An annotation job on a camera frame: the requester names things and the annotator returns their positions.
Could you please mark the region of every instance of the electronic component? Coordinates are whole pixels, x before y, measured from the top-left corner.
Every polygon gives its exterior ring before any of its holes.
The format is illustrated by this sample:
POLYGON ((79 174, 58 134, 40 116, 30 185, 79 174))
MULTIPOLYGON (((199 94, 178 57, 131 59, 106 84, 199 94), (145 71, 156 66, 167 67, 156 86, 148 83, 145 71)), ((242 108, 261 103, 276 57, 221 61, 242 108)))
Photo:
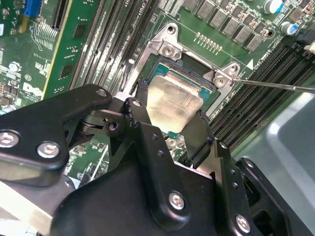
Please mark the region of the electronic component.
POLYGON ((262 41, 263 41, 262 37, 255 35, 247 44, 246 49, 253 52, 256 50, 256 48, 258 48, 262 41))
POLYGON ((82 38, 84 36, 87 26, 88 25, 86 24, 77 24, 73 38, 82 38))
POLYGON ((291 11, 290 15, 289 15, 289 19, 292 22, 297 22, 302 16, 304 16, 304 13, 299 9, 299 8, 295 8, 291 11))
POLYGON ((225 12, 223 12, 222 10, 219 10, 215 16, 213 17, 213 19, 211 20, 210 24, 216 28, 220 28, 220 26, 222 25, 222 23, 224 22, 225 18, 226 18, 227 14, 225 12))
POLYGON ((61 73, 60 73, 59 78, 67 77, 67 76, 72 72, 73 68, 74 68, 74 65, 73 65, 73 64, 65 65, 65 66, 63 67, 63 70, 62 70, 61 73))
POLYGON ((248 14, 243 23, 246 26, 250 26, 250 24, 251 24, 253 19, 255 19, 255 17, 253 15, 251 15, 251 14, 248 14))
POLYGON ((149 80, 147 110, 151 122, 164 133, 180 133, 210 94, 194 78, 160 62, 149 80))
POLYGON ((19 89, 15 87, 11 87, 11 94, 17 96, 19 93, 19 89))
POLYGON ((8 92, 8 93, 11 93, 11 88, 12 88, 12 86, 10 86, 10 85, 5 85, 5 86, 4 86, 4 91, 5 91, 5 92, 8 92))
POLYGON ((222 0, 220 3, 220 7, 225 10, 231 0, 222 0))
POLYGON ((212 2, 205 1, 200 7, 197 16, 202 20, 206 20, 210 13, 212 12, 214 6, 215 5, 212 2))
POLYGON ((52 24, 53 29, 61 30, 68 4, 69 4, 69 0, 58 0, 54 18, 53 18, 53 24, 52 24))
POLYGON ((183 7, 189 11, 193 11, 200 0, 185 0, 183 7))
POLYGON ((283 22, 280 25, 280 30, 286 35, 294 35, 298 31, 298 26, 296 24, 292 24, 289 21, 283 22))
POLYGON ((232 34, 236 31, 237 27, 239 26, 239 23, 234 18, 231 18, 229 22, 226 24, 226 26, 223 29, 223 33, 225 33, 228 36, 232 36, 232 34))
POLYGON ((234 40, 239 42, 240 44, 243 44, 250 34, 251 30, 249 28, 242 27, 242 29, 238 32, 234 40))
POLYGON ((3 96, 1 98, 1 105, 2 106, 8 106, 13 104, 13 98, 9 96, 3 96))
POLYGON ((258 26, 256 26, 256 28, 255 28, 254 31, 255 31, 256 33, 260 33, 265 27, 266 27, 266 25, 265 25, 264 23, 260 22, 260 23, 258 24, 258 26))
POLYGON ((243 11, 241 6, 236 6, 234 11, 232 12, 232 16, 238 17, 238 15, 243 11))
POLYGON ((299 4, 299 6, 301 8, 306 7, 309 3, 311 2, 311 0, 302 0, 301 3, 299 4))
POLYGON ((263 9, 267 14, 276 14, 281 12, 283 6, 284 3, 282 0, 266 0, 263 9))
POLYGON ((24 15, 36 17, 39 15, 42 0, 27 0, 24 15))
POLYGON ((303 11, 305 12, 305 14, 310 14, 313 11, 313 7, 308 5, 303 11))

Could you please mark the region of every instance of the expansion card slot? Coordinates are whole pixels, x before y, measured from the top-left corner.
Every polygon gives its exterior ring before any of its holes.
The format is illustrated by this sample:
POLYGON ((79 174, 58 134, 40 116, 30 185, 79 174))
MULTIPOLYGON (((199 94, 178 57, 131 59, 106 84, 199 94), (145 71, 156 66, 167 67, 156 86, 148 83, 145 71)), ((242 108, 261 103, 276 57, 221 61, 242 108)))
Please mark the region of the expansion card slot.
POLYGON ((61 30, 68 4, 69 0, 58 0, 53 18, 53 29, 61 30))

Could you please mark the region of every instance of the black plastic bracket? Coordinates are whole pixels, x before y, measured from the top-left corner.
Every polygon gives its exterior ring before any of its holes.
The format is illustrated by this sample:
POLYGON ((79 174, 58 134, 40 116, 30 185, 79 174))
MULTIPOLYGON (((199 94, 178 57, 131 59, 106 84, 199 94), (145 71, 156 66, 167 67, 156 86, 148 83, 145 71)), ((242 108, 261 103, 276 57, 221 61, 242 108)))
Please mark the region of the black plastic bracket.
POLYGON ((16 134, 18 142, 0 147, 0 179, 34 186, 56 183, 68 162, 68 146, 80 119, 105 109, 111 101, 107 91, 87 85, 1 116, 0 132, 16 134), (44 142, 55 144, 58 155, 40 156, 37 148, 44 142))

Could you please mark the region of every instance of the capacitor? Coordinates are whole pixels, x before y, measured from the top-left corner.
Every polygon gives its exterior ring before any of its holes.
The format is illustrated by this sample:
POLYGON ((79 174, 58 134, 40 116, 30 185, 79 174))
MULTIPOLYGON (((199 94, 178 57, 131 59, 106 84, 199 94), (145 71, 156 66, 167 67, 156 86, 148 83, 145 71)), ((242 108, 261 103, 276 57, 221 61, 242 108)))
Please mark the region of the capacitor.
POLYGON ((296 24, 292 24, 289 21, 283 22, 280 25, 280 30, 286 35, 294 35, 298 31, 298 26, 296 24))
POLYGON ((263 9, 267 14, 277 14, 281 12, 283 6, 284 3, 282 0, 266 0, 263 9))
POLYGON ((4 115, 4 114, 7 114, 7 113, 9 113, 9 112, 13 112, 13 111, 15 111, 15 110, 16 110, 16 108, 15 108, 15 106, 13 106, 13 105, 5 106, 5 107, 3 107, 3 109, 0 111, 0 116, 1 116, 1 115, 4 115))

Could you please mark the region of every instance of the surface mount chip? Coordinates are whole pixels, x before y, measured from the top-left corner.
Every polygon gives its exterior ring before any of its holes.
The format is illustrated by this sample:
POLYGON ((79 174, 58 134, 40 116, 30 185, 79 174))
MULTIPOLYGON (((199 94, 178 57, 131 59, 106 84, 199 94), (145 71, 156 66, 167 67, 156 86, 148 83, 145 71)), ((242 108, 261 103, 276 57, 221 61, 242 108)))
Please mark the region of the surface mount chip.
POLYGON ((81 37, 83 37, 86 28, 87 28, 87 25, 85 25, 85 24, 77 24, 77 26, 75 28, 75 32, 74 32, 73 38, 81 38, 81 37))
POLYGON ((67 77, 72 72, 73 68, 74 68, 73 64, 65 65, 63 67, 63 70, 60 73, 60 77, 59 78, 67 77))
POLYGON ((237 42, 243 44, 245 40, 248 38, 248 36, 251 34, 251 30, 247 27, 243 27, 236 37, 234 38, 237 42))
POLYGON ((212 2, 205 1, 200 7, 197 16, 202 20, 206 20, 210 13, 212 12, 214 6, 215 5, 212 2))
POLYGON ((183 4, 183 7, 189 11, 193 11, 200 0, 186 0, 183 4))
POLYGON ((258 46, 261 44, 262 41, 263 39, 261 37, 259 37, 258 35, 255 35, 247 44, 246 48, 249 51, 253 52, 256 50, 256 48, 258 48, 258 46))
POLYGON ((226 18, 227 14, 222 11, 219 10, 215 16, 213 17, 213 19, 211 20, 210 24, 216 28, 219 28, 222 23, 224 22, 225 18, 226 18))
POLYGON ((228 36, 232 36, 238 26, 239 23, 234 18, 231 18, 222 32, 228 36))

